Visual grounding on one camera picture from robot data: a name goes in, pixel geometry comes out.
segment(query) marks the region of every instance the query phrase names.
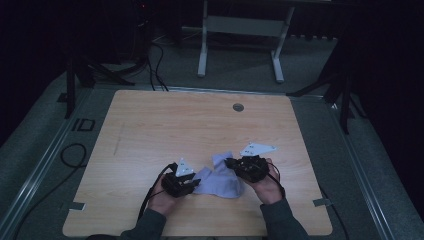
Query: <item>wooden table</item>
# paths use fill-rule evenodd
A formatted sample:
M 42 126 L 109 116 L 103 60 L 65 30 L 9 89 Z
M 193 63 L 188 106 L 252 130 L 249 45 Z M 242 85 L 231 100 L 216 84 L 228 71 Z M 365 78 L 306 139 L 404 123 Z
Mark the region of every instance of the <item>wooden table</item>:
M 244 106 L 237 112 L 235 103 Z M 119 235 L 135 226 L 159 172 L 181 157 L 195 171 L 213 169 L 211 156 L 249 143 L 274 145 L 273 159 L 295 217 L 310 235 L 332 226 L 293 112 L 285 96 L 120 90 L 107 113 L 63 233 Z M 260 201 L 252 189 L 237 199 L 191 194 L 169 217 L 164 236 L 264 236 Z

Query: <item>table frame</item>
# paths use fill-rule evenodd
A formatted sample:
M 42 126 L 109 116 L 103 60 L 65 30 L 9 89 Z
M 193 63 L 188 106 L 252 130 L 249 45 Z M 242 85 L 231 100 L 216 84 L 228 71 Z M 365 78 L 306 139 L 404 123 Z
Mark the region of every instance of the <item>table frame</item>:
M 200 50 L 199 68 L 197 75 L 206 75 L 206 62 L 208 55 L 207 38 L 208 32 L 234 33 L 244 35 L 278 37 L 278 45 L 271 51 L 271 60 L 274 66 L 275 80 L 278 83 L 284 82 L 281 68 L 280 54 L 286 39 L 293 16 L 294 7 L 289 7 L 284 21 L 249 19 L 236 17 L 223 17 L 208 14 L 208 0 L 203 1 L 203 21 L 202 21 L 202 48 Z

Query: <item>white cloth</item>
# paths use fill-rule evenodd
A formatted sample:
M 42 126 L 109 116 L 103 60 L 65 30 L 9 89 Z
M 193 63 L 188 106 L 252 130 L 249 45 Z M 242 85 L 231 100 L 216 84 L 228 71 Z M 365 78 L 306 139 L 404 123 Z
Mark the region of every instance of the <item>white cloth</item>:
M 212 156 L 214 171 L 208 167 L 200 170 L 193 179 L 201 179 L 199 186 L 193 193 L 213 194 L 222 198 L 238 198 L 244 192 L 244 182 L 240 180 L 234 170 L 225 166 L 224 160 L 232 158 L 231 152 Z

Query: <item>dark background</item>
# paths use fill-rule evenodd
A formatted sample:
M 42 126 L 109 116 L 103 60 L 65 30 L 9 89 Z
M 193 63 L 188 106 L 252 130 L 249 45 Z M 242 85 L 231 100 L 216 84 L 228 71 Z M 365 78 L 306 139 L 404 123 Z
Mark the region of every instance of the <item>dark background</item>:
M 151 2 L 144 2 L 153 7 Z M 154 15 L 157 24 L 178 42 L 181 25 L 201 25 L 199 2 L 158 1 L 153 12 L 148 9 L 143 14 Z M 128 53 L 131 55 L 132 24 L 137 16 L 129 1 L 121 1 L 127 4 L 121 8 L 111 8 L 114 3 L 0 2 L 0 144 L 19 125 L 46 86 L 65 71 L 69 46 L 78 46 L 100 62 L 119 62 L 128 58 Z M 240 14 L 254 14 L 244 8 L 246 11 Z M 119 9 L 121 14 L 111 9 Z M 337 71 L 338 63 L 353 59 L 354 92 L 422 217 L 424 3 L 381 1 L 375 8 L 355 15 L 343 11 L 346 9 L 299 8 L 290 33 L 339 39 L 326 71 Z M 353 19 L 345 26 L 351 16 Z

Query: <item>cord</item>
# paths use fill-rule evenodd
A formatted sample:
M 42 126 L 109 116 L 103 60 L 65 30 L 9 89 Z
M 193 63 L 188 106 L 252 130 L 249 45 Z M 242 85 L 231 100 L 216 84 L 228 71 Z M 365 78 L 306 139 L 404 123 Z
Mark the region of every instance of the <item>cord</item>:
M 152 43 L 152 46 L 159 48 L 159 50 L 161 51 L 161 55 L 159 57 L 158 63 L 156 64 L 155 70 L 153 70 L 150 58 L 147 57 L 147 65 L 149 66 L 149 74 L 150 74 L 150 85 L 152 86 L 153 91 L 156 91 L 155 86 L 153 84 L 153 74 L 154 74 L 154 76 L 156 77 L 156 80 L 159 82 L 162 90 L 168 92 L 169 91 L 168 87 L 165 85 L 162 78 L 159 76 L 159 65 L 162 62 L 162 58 L 163 58 L 163 48 L 156 43 Z
M 168 168 L 171 168 L 172 164 L 168 164 L 168 166 L 166 166 L 158 175 L 158 177 L 156 178 L 155 182 L 153 183 L 152 187 L 149 189 L 149 191 L 147 192 L 146 197 L 144 198 L 143 204 L 141 204 L 141 208 L 140 208 L 140 212 L 138 213 L 138 218 L 137 220 L 140 220 L 140 218 L 143 216 L 144 210 L 146 209 L 147 206 L 147 202 L 149 201 L 150 198 L 152 198 L 153 196 L 156 196 L 161 192 L 155 193 L 152 195 L 153 190 L 155 189 L 156 184 L 159 182 L 159 179 L 162 177 L 162 175 L 165 173 L 166 170 L 168 170 Z
M 322 195 L 324 195 L 324 197 L 325 198 L 327 198 L 327 199 L 329 199 L 328 198 L 328 195 L 327 195 L 327 193 L 324 191 L 324 189 L 321 187 L 321 185 L 319 185 L 318 184 L 318 186 L 319 186 L 319 189 L 321 190 L 321 192 L 322 192 Z M 333 211 L 334 211 L 334 213 L 336 214 L 336 216 L 337 216 L 337 219 L 339 220 L 339 222 L 340 222 L 340 225 L 342 226 L 342 229 L 343 229 L 343 232 L 344 232 L 344 234 L 345 234 L 345 238 L 346 238 L 346 240 L 349 240 L 350 238 L 349 238 L 349 234 L 348 234 L 348 232 L 347 232 L 347 229 L 346 229 L 346 226 L 344 225 L 344 223 L 343 223 L 343 221 L 342 221 L 342 218 L 340 217 L 340 215 L 339 215 L 339 212 L 336 210 L 336 207 L 334 207 L 334 204 L 331 204 L 331 208 L 333 209 Z
M 72 165 L 70 163 L 67 163 L 65 161 L 64 158 L 64 152 L 74 146 L 79 146 L 82 148 L 83 150 L 83 156 L 80 160 L 80 162 L 77 165 Z M 46 195 L 44 195 L 40 200 L 38 200 L 34 206 L 32 206 L 26 213 L 25 215 L 22 217 L 21 221 L 18 224 L 18 227 L 15 231 L 15 234 L 13 236 L 13 239 L 18 239 L 18 235 L 19 235 L 19 231 L 22 228 L 22 226 L 24 225 L 25 220 L 29 217 L 29 215 L 31 214 L 32 211 L 34 211 L 35 208 L 38 207 L 38 205 L 40 205 L 44 200 L 46 200 L 46 198 L 48 198 L 50 196 L 50 194 L 52 194 L 54 191 L 56 191 L 60 186 L 62 186 L 63 183 L 65 183 L 69 178 L 71 178 L 76 171 L 78 171 L 78 169 L 80 168 L 84 168 L 87 166 L 87 164 L 83 164 L 85 161 L 85 157 L 87 156 L 87 149 L 85 148 L 84 145 L 82 145 L 81 143 L 73 143 L 70 144 L 68 146 L 66 146 L 64 149 L 62 149 L 62 152 L 60 153 L 60 160 L 62 161 L 63 164 L 65 164 L 67 167 L 73 168 L 72 172 L 66 177 L 64 178 L 59 184 L 57 184 L 52 190 L 50 190 Z

